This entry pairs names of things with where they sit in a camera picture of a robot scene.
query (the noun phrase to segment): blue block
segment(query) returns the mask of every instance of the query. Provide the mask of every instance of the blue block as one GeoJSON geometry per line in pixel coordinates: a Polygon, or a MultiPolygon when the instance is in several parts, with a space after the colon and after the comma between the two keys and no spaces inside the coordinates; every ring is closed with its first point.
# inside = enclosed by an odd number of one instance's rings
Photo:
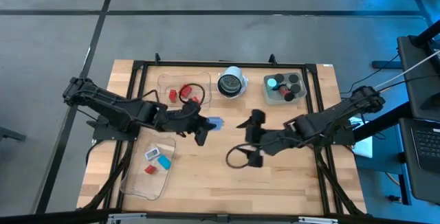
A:
{"type": "Polygon", "coordinates": [[[165,155],[160,155],[160,157],[157,159],[157,162],[159,162],[159,164],[165,168],[165,170],[168,170],[171,167],[171,161],[165,155]]]}

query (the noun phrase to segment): wooden tabletop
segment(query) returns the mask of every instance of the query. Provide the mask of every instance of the wooden tabletop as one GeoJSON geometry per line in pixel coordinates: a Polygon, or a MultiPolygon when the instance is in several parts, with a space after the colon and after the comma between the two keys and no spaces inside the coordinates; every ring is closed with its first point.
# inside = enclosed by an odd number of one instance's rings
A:
{"type": "MultiPolygon", "coordinates": [[[[132,60],[116,60],[107,89],[125,96],[131,75],[132,60]]],[[[324,107],[340,101],[338,84],[332,65],[317,65],[324,107]]],[[[295,69],[244,68],[249,78],[246,92],[237,99],[221,96],[215,83],[221,67],[168,67],[149,66],[144,92],[157,88],[161,74],[191,75],[208,72],[211,76],[212,99],[209,108],[202,108],[201,115],[219,116],[224,120],[221,131],[210,131],[205,146],[199,147],[193,135],[187,138],[172,133],[155,133],[142,130],[138,143],[148,143],[154,136],[175,139],[176,148],[168,183],[157,200],[149,201],[133,195],[125,195],[122,209],[140,212],[194,212],[231,214],[322,214],[322,204],[316,163],[309,148],[287,149],[274,157],[265,156],[262,168],[232,169],[225,163],[225,155],[234,145],[244,142],[245,132],[235,128],[249,117],[252,109],[266,112],[265,128],[283,128],[282,123],[297,115],[307,113],[305,99],[298,104],[266,105],[263,97],[264,75],[288,73],[295,69]]],[[[313,109],[318,110],[313,79],[309,76],[313,109]]],[[[78,207],[86,205],[109,176],[115,142],[103,142],[90,154],[85,172],[78,207]]],[[[362,211],[366,211],[353,154],[342,146],[332,146],[338,181],[345,192],[362,211]]],[[[133,166],[143,153],[133,151],[130,175],[139,168],[133,166]]],[[[239,163],[234,155],[232,162],[239,163]]],[[[113,189],[111,206],[116,204],[120,182],[113,189]]],[[[335,210],[331,186],[327,182],[331,209],[335,210]]]]}

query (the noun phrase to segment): concrete floor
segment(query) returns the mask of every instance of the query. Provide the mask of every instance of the concrete floor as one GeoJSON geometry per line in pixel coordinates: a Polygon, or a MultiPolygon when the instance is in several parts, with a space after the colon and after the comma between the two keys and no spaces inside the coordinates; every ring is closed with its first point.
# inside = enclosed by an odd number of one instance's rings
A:
{"type": "MultiPolygon", "coordinates": [[[[100,10],[103,1],[0,0],[0,10],[100,10]]],[[[418,7],[414,0],[111,0],[109,9],[414,11],[418,7]]],[[[0,15],[0,126],[27,134],[26,142],[0,143],[0,216],[31,211],[67,110],[61,94],[81,70],[97,19],[0,15]]],[[[340,89],[346,91],[352,82],[373,72],[372,60],[389,60],[397,53],[398,36],[425,28],[426,22],[415,16],[108,16],[89,77],[105,87],[114,59],[153,59],[155,52],[164,60],[249,62],[265,62],[273,53],[279,62],[334,64],[340,89]]],[[[384,70],[364,84],[378,84],[397,73],[384,70]]],[[[407,98],[403,85],[384,96],[386,110],[407,98]]],[[[92,134],[85,120],[76,116],[49,212],[75,208],[92,134]]],[[[380,187],[378,183],[388,182],[367,183],[364,193],[380,187]]],[[[375,204],[368,198],[368,210],[386,218],[387,213],[375,204]]]]}

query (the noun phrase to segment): red block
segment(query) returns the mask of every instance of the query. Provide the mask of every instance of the red block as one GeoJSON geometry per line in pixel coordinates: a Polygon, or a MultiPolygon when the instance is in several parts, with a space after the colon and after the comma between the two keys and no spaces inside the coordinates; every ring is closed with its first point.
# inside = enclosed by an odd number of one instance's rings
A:
{"type": "Polygon", "coordinates": [[[194,100],[195,102],[200,103],[199,99],[196,96],[192,97],[191,100],[194,100]]]}
{"type": "Polygon", "coordinates": [[[169,98],[170,98],[172,103],[176,103],[176,99],[177,99],[177,92],[176,92],[176,90],[171,89],[169,98]]]}
{"type": "Polygon", "coordinates": [[[150,175],[153,174],[156,170],[157,170],[157,168],[155,166],[152,166],[152,165],[147,166],[145,168],[145,172],[150,174],[150,175]]]}
{"type": "Polygon", "coordinates": [[[182,86],[182,88],[180,89],[180,95],[182,97],[184,97],[184,98],[187,98],[191,94],[192,90],[193,89],[191,88],[191,86],[188,86],[187,84],[184,84],[182,86]]]}

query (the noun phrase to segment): black cap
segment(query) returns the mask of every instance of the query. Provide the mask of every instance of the black cap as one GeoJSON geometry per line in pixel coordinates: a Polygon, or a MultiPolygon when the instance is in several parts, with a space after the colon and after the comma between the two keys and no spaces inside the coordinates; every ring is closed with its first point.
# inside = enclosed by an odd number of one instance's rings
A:
{"type": "Polygon", "coordinates": [[[278,83],[282,83],[284,81],[284,75],[282,74],[276,74],[274,79],[278,82],[278,83]]]}
{"type": "Polygon", "coordinates": [[[293,85],[290,87],[290,91],[291,91],[292,93],[299,93],[299,92],[301,91],[301,86],[298,85],[298,84],[293,84],[293,85]]]}
{"type": "Polygon", "coordinates": [[[299,77],[296,74],[291,74],[289,76],[289,81],[292,82],[292,83],[297,83],[298,80],[299,80],[299,77]]]}
{"type": "Polygon", "coordinates": [[[285,101],[292,101],[295,98],[295,93],[289,92],[284,95],[285,101]]]}

